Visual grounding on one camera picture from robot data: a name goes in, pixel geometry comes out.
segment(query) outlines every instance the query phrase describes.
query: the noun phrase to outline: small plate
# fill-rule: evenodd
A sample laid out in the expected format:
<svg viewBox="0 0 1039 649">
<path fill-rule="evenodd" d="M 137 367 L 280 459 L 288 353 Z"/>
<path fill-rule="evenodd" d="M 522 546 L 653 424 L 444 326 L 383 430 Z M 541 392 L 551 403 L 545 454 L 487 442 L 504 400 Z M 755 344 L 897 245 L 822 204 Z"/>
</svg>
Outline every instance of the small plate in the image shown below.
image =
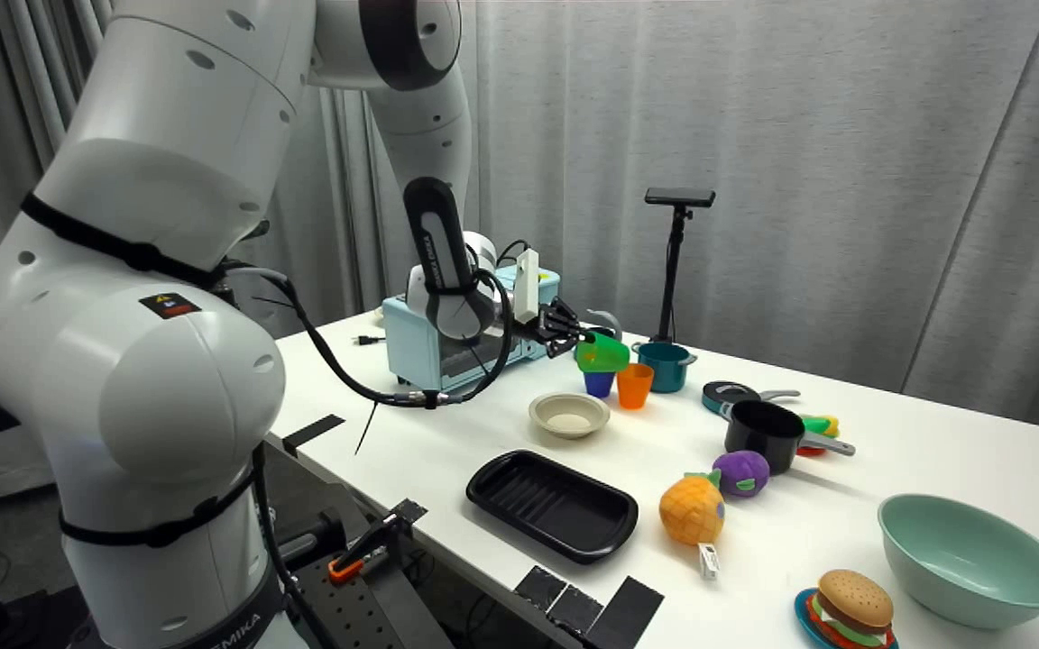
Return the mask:
<svg viewBox="0 0 1039 649">
<path fill-rule="evenodd" d="M 607 403 L 583 392 L 550 392 L 527 413 L 551 435 L 595 435 L 611 417 Z"/>
</svg>

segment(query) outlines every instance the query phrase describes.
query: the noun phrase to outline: table surface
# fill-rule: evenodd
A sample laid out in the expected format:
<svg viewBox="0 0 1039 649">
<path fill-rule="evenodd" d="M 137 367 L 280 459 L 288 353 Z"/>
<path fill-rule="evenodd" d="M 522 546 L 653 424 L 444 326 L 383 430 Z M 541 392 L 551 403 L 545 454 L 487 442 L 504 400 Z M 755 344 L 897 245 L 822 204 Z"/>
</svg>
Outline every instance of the table surface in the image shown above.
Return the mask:
<svg viewBox="0 0 1039 649">
<path fill-rule="evenodd" d="M 393 389 L 386 347 L 356 347 L 356 337 L 383 337 L 379 314 L 345 319 L 321 332 L 356 379 Z M 417 529 L 502 588 L 516 588 L 529 565 L 558 573 L 595 603 L 611 603 L 626 578 L 658 588 L 665 605 L 640 647 L 684 649 L 715 638 L 806 647 L 789 603 L 836 565 L 859 570 L 891 590 L 902 647 L 1039 647 L 1039 618 L 984 636 L 920 608 L 891 578 L 877 523 L 877 507 L 891 495 L 942 495 L 990 507 L 1039 536 L 1039 424 L 692 351 L 695 365 L 682 392 L 653 392 L 642 412 L 614 409 L 604 434 L 558 439 L 537 434 L 527 409 L 545 392 L 581 392 L 581 376 L 567 353 L 504 371 L 472 403 L 440 412 L 379 409 L 366 448 L 353 454 L 373 403 L 321 365 L 306 337 L 288 337 L 278 347 L 288 392 L 273 435 L 321 413 L 345 417 L 301 451 L 379 506 L 399 498 L 426 506 Z M 658 502 L 682 471 L 707 471 L 725 448 L 725 423 L 700 409 L 700 386 L 715 379 L 802 389 L 789 409 L 836 413 L 856 459 L 797 459 L 766 495 L 728 502 L 719 578 L 707 581 L 695 570 L 695 553 L 682 553 L 665 536 Z M 640 502 L 640 525 L 628 546 L 595 565 L 576 565 L 480 511 L 466 498 L 466 483 L 504 451 L 537 451 L 628 492 Z"/>
</svg>

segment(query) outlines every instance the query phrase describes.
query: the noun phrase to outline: orange cup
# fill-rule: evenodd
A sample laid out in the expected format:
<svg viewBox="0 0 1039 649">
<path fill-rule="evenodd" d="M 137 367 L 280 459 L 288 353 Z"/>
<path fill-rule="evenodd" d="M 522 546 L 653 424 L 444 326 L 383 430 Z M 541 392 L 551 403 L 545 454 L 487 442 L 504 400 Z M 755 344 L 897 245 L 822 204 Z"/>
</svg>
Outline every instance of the orange cup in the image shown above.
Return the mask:
<svg viewBox="0 0 1039 649">
<path fill-rule="evenodd" d="M 653 367 L 648 365 L 628 365 L 618 371 L 622 409 L 640 412 L 648 400 L 653 389 Z"/>
</svg>

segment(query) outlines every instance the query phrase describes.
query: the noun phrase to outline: black cable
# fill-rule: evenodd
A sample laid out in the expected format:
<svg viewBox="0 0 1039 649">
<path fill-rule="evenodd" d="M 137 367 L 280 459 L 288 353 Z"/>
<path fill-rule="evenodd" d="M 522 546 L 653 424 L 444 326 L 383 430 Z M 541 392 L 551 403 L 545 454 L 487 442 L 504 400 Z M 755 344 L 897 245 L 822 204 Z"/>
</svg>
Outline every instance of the black cable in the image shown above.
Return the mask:
<svg viewBox="0 0 1039 649">
<path fill-rule="evenodd" d="M 463 248 L 472 256 L 472 268 L 480 268 L 480 252 L 470 243 Z"/>
<path fill-rule="evenodd" d="M 529 248 L 529 243 L 527 238 L 509 243 L 504 252 L 497 256 L 497 268 L 512 256 L 512 248 L 522 252 L 522 248 Z"/>
<path fill-rule="evenodd" d="M 369 439 L 369 430 L 373 430 L 373 423 L 377 423 L 377 412 L 379 412 L 379 400 L 373 400 L 373 412 L 369 412 L 369 423 L 366 423 L 362 439 L 353 442 L 353 454 L 362 454 L 362 448 L 366 448 L 366 439 Z"/>
<path fill-rule="evenodd" d="M 472 347 L 470 353 L 476 356 L 480 371 L 487 376 L 487 365 L 484 365 L 484 356 L 476 353 L 476 347 Z"/>
<path fill-rule="evenodd" d="M 272 525 L 272 498 L 268 498 L 268 476 L 265 476 L 265 448 L 253 451 L 253 466 L 256 466 L 256 506 L 259 506 L 259 529 L 265 529 L 265 553 L 278 573 L 278 581 L 284 583 L 284 590 L 291 595 L 291 608 L 303 618 L 309 638 L 318 643 L 318 649 L 331 649 L 335 643 L 329 638 L 329 630 L 318 623 L 309 603 L 303 599 L 303 588 L 297 583 L 297 578 L 288 573 L 288 565 L 280 562 L 278 541 L 273 541 L 273 525 Z"/>
<path fill-rule="evenodd" d="M 426 397 L 408 397 L 408 392 L 379 392 L 379 389 L 369 389 L 366 382 L 356 382 L 343 365 L 339 356 L 331 353 L 331 344 L 314 327 L 314 320 L 306 319 L 303 311 L 303 298 L 297 292 L 297 285 L 288 279 L 273 279 L 273 273 L 265 273 L 297 311 L 301 326 L 306 327 L 314 351 L 324 356 L 324 365 L 339 376 L 339 382 L 345 389 L 353 389 L 356 397 L 366 400 L 377 400 L 377 403 L 386 403 L 386 409 L 444 409 L 444 403 L 466 403 L 472 400 L 476 392 L 484 392 L 504 367 L 509 367 L 509 353 L 512 353 L 512 298 L 509 298 L 509 288 L 487 273 L 487 269 L 476 269 L 472 279 L 476 280 L 487 280 L 493 285 L 497 298 L 502 298 L 502 327 L 504 327 L 504 340 L 502 340 L 502 353 L 493 356 L 490 371 L 470 389 L 470 392 L 456 392 L 456 397 L 444 397 L 444 400 L 426 400 Z"/>
</svg>

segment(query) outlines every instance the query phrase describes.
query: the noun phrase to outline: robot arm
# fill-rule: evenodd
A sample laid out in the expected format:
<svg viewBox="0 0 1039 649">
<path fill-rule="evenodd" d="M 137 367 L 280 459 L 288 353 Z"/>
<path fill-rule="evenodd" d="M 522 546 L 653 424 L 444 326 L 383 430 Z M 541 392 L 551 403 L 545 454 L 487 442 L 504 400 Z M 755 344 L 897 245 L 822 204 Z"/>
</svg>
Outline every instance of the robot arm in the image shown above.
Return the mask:
<svg viewBox="0 0 1039 649">
<path fill-rule="evenodd" d="M 265 219 L 303 77 L 373 95 L 408 204 L 430 190 L 416 222 L 438 288 L 466 288 L 463 243 L 444 238 L 466 172 L 456 53 L 451 0 L 116 7 L 63 150 L 0 243 L 0 403 L 51 459 L 65 555 L 108 647 L 217 647 L 272 619 L 243 618 L 273 573 L 235 486 L 284 367 L 205 279 Z M 163 525 L 179 532 L 147 546 Z"/>
</svg>

